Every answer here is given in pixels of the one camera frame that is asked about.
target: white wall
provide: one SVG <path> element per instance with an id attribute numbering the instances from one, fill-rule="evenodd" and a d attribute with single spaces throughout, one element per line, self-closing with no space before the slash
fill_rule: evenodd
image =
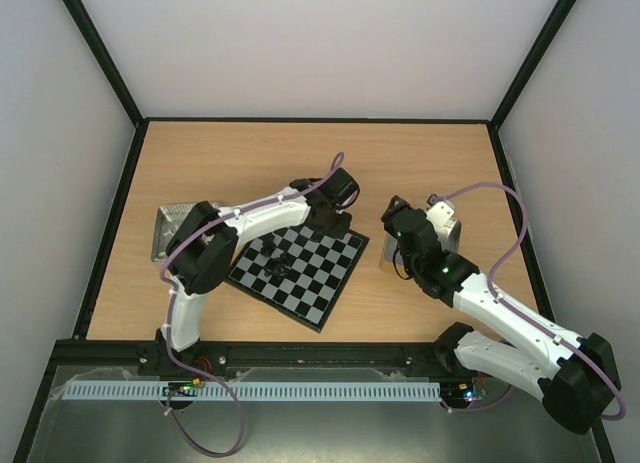
<path id="1" fill-rule="evenodd" d="M 490 118 L 556 0 L 83 0 L 147 116 Z"/>
<path id="2" fill-rule="evenodd" d="M 60 0 L 0 0 L 0 462 L 71 336 L 133 127 Z"/>
<path id="3" fill-rule="evenodd" d="M 501 132 L 558 320 L 614 346 L 620 462 L 640 450 L 639 4 L 579 0 Z"/>

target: white robotic arm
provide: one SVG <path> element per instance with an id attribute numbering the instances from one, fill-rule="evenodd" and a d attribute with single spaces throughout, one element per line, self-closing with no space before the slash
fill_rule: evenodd
<path id="1" fill-rule="evenodd" d="M 302 224 L 329 236 L 344 236 L 351 216 L 343 209 L 357 197 L 358 184 L 339 168 L 318 189 L 302 195 L 300 191 L 313 182 L 296 180 L 272 196 L 236 207 L 215 210 L 208 202 L 195 205 L 169 242 L 169 255 L 208 222 L 227 219 L 188 245 L 169 266 L 177 289 L 170 290 L 175 300 L 161 331 L 165 339 L 170 334 L 173 350 L 184 351 L 200 339 L 200 320 L 209 293 L 222 283 L 233 254 L 247 242 L 280 228 Z"/>
<path id="2" fill-rule="evenodd" d="M 436 341 L 440 363 L 452 373 L 463 366 L 500 378 L 540 400 L 565 428 L 586 433 L 614 395 L 564 343 L 588 355 L 620 389 L 611 346 L 595 333 L 583 338 L 562 328 L 495 285 L 492 292 L 476 265 L 443 250 L 438 241 L 437 231 L 453 211 L 447 201 L 436 202 L 426 212 L 413 209 L 396 196 L 382 216 L 385 230 L 398 241 L 407 275 L 424 293 L 473 316 L 508 341 L 491 340 L 455 323 Z"/>

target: black square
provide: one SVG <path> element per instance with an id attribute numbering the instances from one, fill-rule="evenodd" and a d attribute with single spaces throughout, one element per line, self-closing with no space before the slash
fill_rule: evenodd
<path id="1" fill-rule="evenodd" d="M 258 256 L 260 254 L 260 252 L 258 250 L 256 250 L 255 248 L 247 248 L 247 251 L 244 252 L 244 257 L 247 258 L 248 260 L 255 260 L 256 256 Z"/>
<path id="2" fill-rule="evenodd" d="M 316 301 L 313 303 L 313 307 L 319 309 L 320 311 L 324 311 L 329 306 L 329 300 L 322 298 L 319 296 L 316 298 Z"/>
<path id="3" fill-rule="evenodd" d="M 256 278 L 256 281 L 251 285 L 251 289 L 256 290 L 258 292 L 264 290 L 264 287 L 267 286 L 267 282 L 261 280 L 260 278 Z"/>
<path id="4" fill-rule="evenodd" d="M 314 276 L 316 276 L 317 272 L 318 268 L 313 265 L 307 265 L 307 267 L 302 271 L 302 273 L 307 275 L 309 278 L 313 278 Z"/>
<path id="5" fill-rule="evenodd" d="M 360 242 L 362 240 L 360 240 L 359 238 L 351 235 L 351 237 L 349 238 L 349 241 L 347 241 L 347 245 L 349 245 L 352 248 L 360 248 Z"/>
<path id="6" fill-rule="evenodd" d="M 284 253 L 286 253 L 289 250 L 289 248 L 291 248 L 291 245 L 293 245 L 293 243 L 291 243 L 289 240 L 282 240 L 278 245 L 278 248 L 280 248 Z"/>
<path id="7" fill-rule="evenodd" d="M 276 291 L 276 294 L 273 295 L 273 299 L 275 301 L 277 301 L 278 303 L 284 303 L 284 300 L 287 299 L 287 296 L 289 296 L 289 295 L 287 295 L 286 292 L 284 292 L 282 290 L 278 290 L 278 291 Z"/>
<path id="8" fill-rule="evenodd" d="M 296 313 L 298 313 L 301 316 L 307 316 L 307 313 L 309 313 L 310 309 L 311 309 L 311 306 L 307 305 L 306 303 L 300 302 L 296 307 Z"/>
<path id="9" fill-rule="evenodd" d="M 331 273 L 333 267 L 336 266 L 334 263 L 331 263 L 329 260 L 324 260 L 320 265 L 320 269 L 326 271 L 327 273 Z"/>
<path id="10" fill-rule="evenodd" d="M 311 283 L 309 283 L 309 291 L 313 291 L 315 294 L 320 293 L 320 290 L 322 289 L 322 283 L 320 283 L 319 281 L 313 280 Z"/>
<path id="11" fill-rule="evenodd" d="M 316 250 L 316 255 L 325 257 L 329 253 L 329 248 L 324 245 L 318 245 L 318 249 Z"/>
<path id="12" fill-rule="evenodd" d="M 257 263 L 251 263 L 251 266 L 247 270 L 247 273 L 253 276 L 258 276 L 261 271 L 262 267 L 260 265 L 258 265 Z"/>
<path id="13" fill-rule="evenodd" d="M 241 270 L 237 266 L 233 270 L 231 270 L 231 272 L 229 273 L 229 278 L 236 281 L 240 281 L 240 279 L 243 276 L 244 276 L 244 270 Z"/>
<path id="14" fill-rule="evenodd" d="M 342 253 L 342 250 L 344 250 L 346 248 L 347 245 L 345 245 L 344 243 L 342 243 L 341 241 L 334 241 L 333 245 L 331 246 L 331 248 L 335 251 L 337 251 L 338 253 Z"/>
<path id="15" fill-rule="evenodd" d="M 340 258 L 338 258 L 337 263 L 343 268 L 349 268 L 349 263 L 351 263 L 351 258 L 347 258 L 346 256 L 341 255 Z"/>
<path id="16" fill-rule="evenodd" d="M 293 268 L 291 268 L 287 272 L 287 280 L 293 281 L 295 283 L 300 278 L 300 275 L 301 273 L 298 270 L 294 270 Z"/>
<path id="17" fill-rule="evenodd" d="M 291 296 L 294 296 L 296 298 L 302 298 L 302 295 L 304 295 L 305 291 L 307 291 L 305 288 L 299 285 L 295 285 L 293 287 L 293 290 L 291 290 Z"/>
<path id="18" fill-rule="evenodd" d="M 300 256 L 298 258 L 301 259 L 302 261 L 309 261 L 312 256 L 313 256 L 313 253 L 311 253 L 309 250 L 305 248 L 300 252 Z"/>
<path id="19" fill-rule="evenodd" d="M 329 275 L 329 278 L 327 278 L 327 282 L 325 283 L 325 285 L 335 290 L 340 285 L 340 278 L 336 278 L 333 275 Z"/>

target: white square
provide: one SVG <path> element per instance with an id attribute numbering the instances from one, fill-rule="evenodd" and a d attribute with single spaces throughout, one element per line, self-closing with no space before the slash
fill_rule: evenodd
<path id="1" fill-rule="evenodd" d="M 336 265 L 333 267 L 333 269 L 331 270 L 331 274 L 333 276 L 335 276 L 336 278 L 340 278 L 342 279 L 342 277 L 347 273 L 347 269 L 341 267 L 340 265 Z"/>
<path id="2" fill-rule="evenodd" d="M 324 313 L 317 308 L 310 308 L 305 318 L 311 323 L 315 323 L 317 325 L 318 323 L 320 323 L 323 314 Z"/>
<path id="3" fill-rule="evenodd" d="M 324 257 L 325 260 L 329 260 L 331 263 L 336 263 L 338 261 L 338 258 L 340 258 L 340 253 L 338 253 L 336 250 L 329 250 L 329 253 L 327 253 L 327 256 Z"/>
<path id="4" fill-rule="evenodd" d="M 249 288 L 251 288 L 251 285 L 253 285 L 254 281 L 256 281 L 256 277 L 251 273 L 245 273 L 244 275 L 242 275 L 242 278 L 240 278 L 240 284 L 248 286 Z"/>
<path id="5" fill-rule="evenodd" d="M 311 258 L 309 258 L 309 264 L 317 268 L 320 268 L 320 265 L 322 264 L 323 261 L 324 261 L 324 258 L 322 258 L 320 255 L 313 255 Z"/>

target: wire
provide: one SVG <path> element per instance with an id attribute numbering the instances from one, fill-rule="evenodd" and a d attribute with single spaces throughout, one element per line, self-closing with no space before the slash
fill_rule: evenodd
<path id="1" fill-rule="evenodd" d="M 308 193 L 311 193 L 312 191 L 316 190 L 321 185 L 323 185 L 329 178 L 331 178 L 333 174 L 338 170 L 338 168 L 340 168 L 343 161 L 344 161 L 344 153 L 343 152 L 337 153 L 333 159 L 333 162 L 331 163 L 331 169 L 329 170 L 329 173 L 327 173 L 320 180 L 316 181 L 314 184 L 310 185 L 308 188 L 305 188 L 302 191 L 294 192 L 290 195 L 276 195 L 272 198 L 266 198 L 264 200 L 256 201 L 254 203 L 251 203 L 243 207 L 241 209 L 242 213 L 248 213 L 249 211 L 255 210 L 257 208 L 261 208 L 266 205 L 271 205 L 274 203 L 283 203 L 285 201 L 300 198 L 301 196 L 305 196 Z M 183 363 L 178 358 L 176 358 L 176 356 L 173 354 L 173 350 L 171 349 L 171 332 L 172 332 L 171 322 L 173 321 L 173 308 L 175 307 L 175 304 L 176 304 L 176 297 L 178 295 L 179 285 L 172 278 L 167 277 L 166 273 L 169 267 L 173 264 L 173 261 L 176 259 L 176 257 L 187 246 L 189 246 L 195 240 L 200 238 L 204 233 L 209 231 L 214 226 L 219 225 L 220 223 L 226 220 L 229 220 L 231 218 L 236 218 L 236 217 L 237 217 L 236 213 L 231 212 L 227 215 L 217 218 L 216 220 L 210 223 L 207 223 L 202 228 L 198 229 L 196 232 L 191 234 L 187 239 L 185 239 L 180 245 L 178 245 L 178 247 L 171 253 L 171 255 L 169 255 L 167 259 L 163 262 L 162 267 L 160 269 L 160 279 L 165 283 L 168 283 L 169 285 L 171 285 L 171 290 L 169 291 L 171 297 L 169 299 L 169 308 L 167 310 L 167 320 L 165 325 L 163 325 L 166 328 L 166 349 L 167 349 L 167 354 L 169 355 L 169 359 L 180 368 L 183 368 L 192 373 L 200 375 L 206 378 L 207 380 L 213 381 L 215 383 L 218 383 L 220 386 L 222 386 L 222 388 L 224 388 L 224 390 L 229 394 L 229 396 L 235 403 L 236 408 L 238 409 L 238 415 L 240 416 L 240 431 L 238 433 L 238 438 L 236 439 L 236 442 L 231 447 L 231 449 L 225 452 L 211 451 L 204 448 L 200 444 L 198 444 L 193 438 L 191 438 L 191 436 L 184 429 L 184 427 L 182 426 L 182 424 L 180 423 L 180 421 L 178 420 L 178 418 L 176 417 L 176 415 L 174 414 L 171 408 L 171 398 L 175 395 L 175 392 L 171 392 L 169 394 L 165 403 L 165 407 L 166 407 L 165 414 L 168 415 L 174 421 L 174 423 L 178 426 L 178 429 L 180 430 L 180 435 L 189 444 L 189 446 L 191 446 L 197 452 L 205 456 L 208 456 L 210 458 L 223 458 L 225 456 L 231 456 L 238 452 L 238 450 L 242 445 L 242 440 L 244 438 L 244 433 L 246 429 L 246 418 L 244 415 L 244 411 L 242 410 L 242 406 L 240 405 L 240 401 L 238 400 L 238 396 L 222 378 L 218 378 L 217 376 L 214 376 L 206 371 L 202 371 L 198 368 L 194 368 L 193 366 L 187 365 L 186 363 Z"/>
<path id="2" fill-rule="evenodd" d="M 400 277 L 400 279 L 402 280 L 410 280 L 411 277 L 407 276 L 406 278 L 403 277 L 400 272 L 398 271 L 398 263 L 396 262 L 396 258 L 398 256 L 398 252 L 400 251 L 400 247 L 396 246 L 396 249 L 393 250 L 393 269 L 396 270 L 396 275 L 398 275 Z"/>
<path id="3" fill-rule="evenodd" d="M 498 268 L 500 268 L 500 266 L 520 247 L 520 245 L 524 241 L 524 238 L 527 234 L 527 229 L 529 228 L 529 216 L 527 213 L 527 208 L 524 204 L 524 201 L 520 197 L 520 195 L 518 195 L 518 193 L 516 193 L 515 190 L 513 190 L 512 188 L 509 188 L 508 186 L 502 185 L 500 183 L 494 183 L 492 181 L 486 181 L 486 182 L 476 183 L 475 185 L 462 188 L 458 191 L 451 193 L 450 195 L 445 196 L 444 198 L 439 198 L 439 200 L 440 201 L 451 200 L 457 196 L 460 196 L 472 190 L 476 190 L 478 188 L 498 188 L 500 190 L 507 192 L 516 200 L 522 212 L 522 228 L 520 230 L 520 234 L 518 235 L 518 239 L 513 244 L 513 246 L 509 248 L 509 250 L 498 261 L 495 262 L 495 264 L 491 267 L 491 270 L 489 270 L 489 274 L 487 275 L 487 285 L 488 285 L 489 291 L 491 292 L 493 297 L 497 301 L 499 301 L 502 305 L 504 305 L 509 311 L 511 311 L 512 313 L 515 313 L 517 316 L 519 316 L 521 319 L 523 319 L 524 321 L 532 325 L 534 328 L 541 331 L 543 334 L 545 334 L 551 339 L 555 339 L 556 337 L 559 338 L 559 336 L 556 335 L 553 331 L 544 327 L 543 325 L 538 323 L 536 320 L 531 318 L 529 315 L 527 315 L 526 313 L 518 309 L 516 306 L 512 305 L 510 302 L 508 302 L 507 300 L 502 298 L 500 295 L 498 295 L 498 292 L 496 291 L 493 285 L 493 279 L 495 277 L 496 272 L 498 271 Z M 584 361 L 587 364 L 587 366 L 589 366 L 589 368 L 591 368 L 598 375 L 598 377 L 602 379 L 602 381 L 607 386 L 607 388 L 609 388 L 609 391 L 611 391 L 611 393 L 615 396 L 616 400 L 618 400 L 618 405 L 620 407 L 618 410 L 618 413 L 615 415 L 601 415 L 600 418 L 608 421 L 617 421 L 624 418 L 624 416 L 627 414 L 627 404 L 624 400 L 624 397 L 622 396 L 622 393 L 620 393 L 618 388 L 616 388 L 616 385 L 613 383 L 613 381 L 611 381 L 611 378 L 609 378 L 606 375 L 606 373 L 602 371 L 602 369 L 600 369 L 600 367 L 591 358 L 589 358 L 582 351 L 580 351 L 579 348 L 576 348 L 571 343 L 566 341 L 564 338 L 560 338 L 560 344 L 565 348 L 567 348 L 572 353 L 574 353 L 576 356 L 578 356 L 578 358 L 580 358 L 582 361 Z"/>
<path id="4" fill-rule="evenodd" d="M 486 381 L 487 379 L 484 377 L 484 373 L 482 373 L 481 371 L 478 372 L 478 380 L 482 385 L 482 387 L 484 388 L 484 390 L 487 392 L 487 394 L 489 394 L 489 385 L 487 384 L 487 381 Z"/>

